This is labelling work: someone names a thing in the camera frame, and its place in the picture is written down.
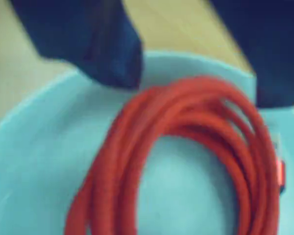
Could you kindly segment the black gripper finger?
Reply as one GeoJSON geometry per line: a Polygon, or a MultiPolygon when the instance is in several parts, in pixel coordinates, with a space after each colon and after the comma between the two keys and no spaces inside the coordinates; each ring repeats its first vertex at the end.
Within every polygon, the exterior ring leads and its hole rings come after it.
{"type": "Polygon", "coordinates": [[[257,78],[259,108],[294,105],[294,0],[213,0],[257,78]]]}
{"type": "Polygon", "coordinates": [[[138,88],[143,45],[120,0],[13,0],[37,52],[114,88],[138,88]]]}

